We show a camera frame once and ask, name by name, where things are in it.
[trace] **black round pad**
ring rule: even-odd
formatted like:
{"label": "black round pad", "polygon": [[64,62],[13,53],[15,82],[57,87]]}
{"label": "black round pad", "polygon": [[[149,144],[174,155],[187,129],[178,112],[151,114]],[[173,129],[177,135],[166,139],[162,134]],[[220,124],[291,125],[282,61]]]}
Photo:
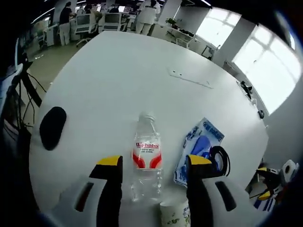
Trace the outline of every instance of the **black round pad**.
{"label": "black round pad", "polygon": [[41,141],[45,149],[53,150],[59,143],[66,121],[66,112],[61,107],[53,107],[40,125]]}

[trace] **window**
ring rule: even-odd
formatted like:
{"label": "window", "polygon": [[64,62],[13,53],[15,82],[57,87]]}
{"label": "window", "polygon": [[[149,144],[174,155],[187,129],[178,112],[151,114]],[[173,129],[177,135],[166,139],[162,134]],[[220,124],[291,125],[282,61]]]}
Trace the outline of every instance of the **window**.
{"label": "window", "polygon": [[220,48],[240,20],[240,15],[224,10],[211,9],[202,21],[196,35]]}
{"label": "window", "polygon": [[288,98],[301,75],[294,52],[263,26],[255,27],[232,61],[246,75],[268,115]]}

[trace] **white lab coat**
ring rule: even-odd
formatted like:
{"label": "white lab coat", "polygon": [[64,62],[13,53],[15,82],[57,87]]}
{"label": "white lab coat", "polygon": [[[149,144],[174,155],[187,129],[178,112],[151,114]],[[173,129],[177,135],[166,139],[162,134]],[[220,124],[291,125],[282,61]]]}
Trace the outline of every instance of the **white lab coat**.
{"label": "white lab coat", "polygon": [[158,2],[152,8],[151,1],[146,0],[145,2],[142,2],[139,10],[141,10],[141,13],[138,15],[138,22],[152,25],[156,19],[156,14],[160,13],[161,8]]}

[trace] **floor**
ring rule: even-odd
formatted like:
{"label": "floor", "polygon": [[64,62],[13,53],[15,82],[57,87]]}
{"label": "floor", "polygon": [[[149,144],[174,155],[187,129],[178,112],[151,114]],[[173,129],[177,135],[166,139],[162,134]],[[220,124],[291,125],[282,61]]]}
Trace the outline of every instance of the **floor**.
{"label": "floor", "polygon": [[[71,59],[71,57],[79,49],[81,49],[83,45],[76,47],[76,42],[73,42],[66,46],[47,47],[45,50],[38,52],[33,52],[31,50],[31,47],[29,47],[27,49],[27,55],[29,61],[32,61],[33,64],[29,68],[28,73],[35,77],[47,91],[56,76],[58,75],[58,73],[60,72],[60,70]],[[45,96],[45,92],[38,84],[36,86],[36,90],[39,96],[43,99]],[[28,105],[24,117],[24,122],[28,125],[33,126],[36,122],[36,118],[38,116],[37,112],[39,108],[34,102],[32,103],[35,110],[33,110],[33,106],[31,104]]]}

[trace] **white table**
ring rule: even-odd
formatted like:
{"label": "white table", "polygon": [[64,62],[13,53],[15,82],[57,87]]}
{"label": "white table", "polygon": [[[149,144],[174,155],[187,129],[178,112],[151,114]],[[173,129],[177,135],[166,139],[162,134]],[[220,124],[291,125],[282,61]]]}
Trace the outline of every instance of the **white table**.
{"label": "white table", "polygon": [[[170,76],[173,70],[193,82]],[[54,106],[65,109],[67,121],[59,145],[47,151],[39,126]],[[111,155],[124,156],[124,189],[128,188],[130,151],[141,111],[156,117],[163,144],[164,188],[173,185],[184,136],[203,117],[225,135],[221,145],[231,160],[229,177],[243,189],[267,146],[256,108],[226,71],[167,41],[106,31],[64,66],[40,107],[29,158],[40,209],[52,208],[64,189]]]}

